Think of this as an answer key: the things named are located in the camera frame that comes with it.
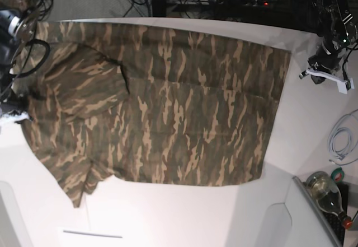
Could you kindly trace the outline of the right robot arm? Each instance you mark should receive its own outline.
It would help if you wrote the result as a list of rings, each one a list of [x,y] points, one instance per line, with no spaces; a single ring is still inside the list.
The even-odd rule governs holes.
[[[38,18],[39,9],[36,7],[20,11],[1,4],[1,114],[21,115],[27,112],[26,101],[15,94],[12,85],[15,80],[36,72],[50,55],[50,45],[35,38]],[[32,70],[12,74],[11,69],[23,48],[34,45],[45,49],[43,58]]]

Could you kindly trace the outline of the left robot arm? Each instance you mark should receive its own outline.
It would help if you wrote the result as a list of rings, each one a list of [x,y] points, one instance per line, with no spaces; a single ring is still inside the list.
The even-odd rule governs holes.
[[[357,50],[357,25],[348,0],[310,0],[318,21],[317,35],[322,37],[315,55],[308,58],[309,67],[299,77],[310,76],[318,85],[335,81],[344,90],[354,87],[348,75],[350,54]]]

